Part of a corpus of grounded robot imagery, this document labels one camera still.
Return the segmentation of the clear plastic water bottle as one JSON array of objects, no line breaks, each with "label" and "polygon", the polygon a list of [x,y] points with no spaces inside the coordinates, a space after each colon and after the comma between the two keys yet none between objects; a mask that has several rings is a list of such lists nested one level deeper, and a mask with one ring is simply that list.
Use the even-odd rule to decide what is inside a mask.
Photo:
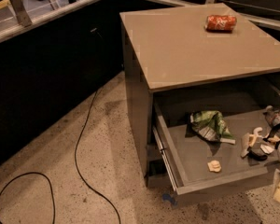
[{"label": "clear plastic water bottle", "polygon": [[280,139],[280,109],[268,105],[265,108],[264,117],[271,130],[266,139],[277,136]]}]

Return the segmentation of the grey top drawer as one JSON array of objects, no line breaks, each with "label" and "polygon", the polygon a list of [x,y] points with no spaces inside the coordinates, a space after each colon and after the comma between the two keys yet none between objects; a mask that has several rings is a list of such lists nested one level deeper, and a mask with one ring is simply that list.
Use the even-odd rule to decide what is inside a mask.
[{"label": "grey top drawer", "polygon": [[[264,118],[268,105],[280,108],[280,91],[267,78],[223,81],[160,92],[155,96],[153,132],[174,187],[177,206],[206,202],[272,184],[280,168],[276,154],[266,161],[241,158],[241,138],[257,127],[267,134]],[[218,110],[235,138],[235,144],[203,140],[189,127],[194,111]],[[221,171],[210,172],[207,163],[219,161]]]}]

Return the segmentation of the grey drawer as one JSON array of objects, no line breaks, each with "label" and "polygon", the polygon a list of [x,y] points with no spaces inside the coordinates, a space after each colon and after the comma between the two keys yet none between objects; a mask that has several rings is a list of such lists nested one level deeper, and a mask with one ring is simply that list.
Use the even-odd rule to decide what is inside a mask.
[{"label": "grey drawer", "polygon": [[154,160],[148,163],[147,186],[149,188],[170,187],[171,181],[163,160]]},{"label": "grey drawer", "polygon": [[[241,158],[241,138],[257,127],[267,134],[264,118],[268,105],[280,108],[280,91],[267,78],[223,81],[160,92],[155,96],[153,132],[174,187],[177,206],[206,202],[272,184],[280,168],[276,154],[266,161]],[[189,127],[194,111],[218,110],[235,138],[235,144],[203,140]],[[221,171],[210,172],[207,163],[219,161]]]}]

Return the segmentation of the grey drawer cabinet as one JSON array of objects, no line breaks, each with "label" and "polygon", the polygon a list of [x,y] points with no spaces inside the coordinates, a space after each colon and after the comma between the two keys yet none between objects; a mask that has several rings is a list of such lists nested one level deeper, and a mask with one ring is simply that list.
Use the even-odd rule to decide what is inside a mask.
[{"label": "grey drawer cabinet", "polygon": [[121,13],[130,123],[143,173],[156,142],[155,96],[223,81],[267,78],[280,91],[280,42],[242,15],[231,32],[205,29],[224,4]]}]

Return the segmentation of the grey bottom drawer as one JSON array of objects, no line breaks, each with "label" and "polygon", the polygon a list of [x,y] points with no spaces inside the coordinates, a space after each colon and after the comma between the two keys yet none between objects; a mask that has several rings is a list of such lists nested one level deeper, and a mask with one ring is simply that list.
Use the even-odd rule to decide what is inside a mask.
[{"label": "grey bottom drawer", "polygon": [[147,186],[149,188],[170,187],[171,181],[163,160],[154,160],[148,163]]}]

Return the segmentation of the green chip bag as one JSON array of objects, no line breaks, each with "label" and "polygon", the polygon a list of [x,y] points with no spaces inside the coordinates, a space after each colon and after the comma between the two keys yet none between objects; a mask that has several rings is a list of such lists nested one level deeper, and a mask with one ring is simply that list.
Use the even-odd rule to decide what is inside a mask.
[{"label": "green chip bag", "polygon": [[217,110],[194,112],[189,116],[189,123],[191,129],[206,141],[235,144],[222,113]]}]

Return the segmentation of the small beige sponge piece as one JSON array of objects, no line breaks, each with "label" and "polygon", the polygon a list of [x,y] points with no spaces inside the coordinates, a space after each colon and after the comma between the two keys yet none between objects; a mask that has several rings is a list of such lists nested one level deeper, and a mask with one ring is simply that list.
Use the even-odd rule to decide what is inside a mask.
[{"label": "small beige sponge piece", "polygon": [[221,171],[221,165],[219,161],[210,161],[207,163],[210,172],[218,173]]}]

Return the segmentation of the blue tape piece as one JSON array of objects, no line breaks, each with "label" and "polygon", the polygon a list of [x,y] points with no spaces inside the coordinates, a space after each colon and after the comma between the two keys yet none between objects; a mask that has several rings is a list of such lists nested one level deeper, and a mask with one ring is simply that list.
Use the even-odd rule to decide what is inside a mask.
[{"label": "blue tape piece", "polygon": [[173,196],[171,196],[169,193],[164,193],[164,194],[162,195],[162,199],[163,199],[164,201],[169,202],[172,206],[177,206],[177,201],[176,201],[176,199],[175,199]]}]

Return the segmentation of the crushed orange soda can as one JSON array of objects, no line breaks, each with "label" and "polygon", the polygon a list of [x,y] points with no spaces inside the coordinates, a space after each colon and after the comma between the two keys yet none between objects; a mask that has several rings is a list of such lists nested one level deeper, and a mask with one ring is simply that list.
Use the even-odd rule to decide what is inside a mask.
[{"label": "crushed orange soda can", "polygon": [[210,15],[206,18],[207,31],[231,32],[237,23],[237,18],[232,15]]}]

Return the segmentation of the black barrier panel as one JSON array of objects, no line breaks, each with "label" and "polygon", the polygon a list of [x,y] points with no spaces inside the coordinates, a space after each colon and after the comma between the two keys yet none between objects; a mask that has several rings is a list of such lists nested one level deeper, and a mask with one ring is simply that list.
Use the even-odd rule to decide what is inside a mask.
[{"label": "black barrier panel", "polygon": [[120,13],[146,0],[101,0],[0,43],[0,165],[122,69]]}]

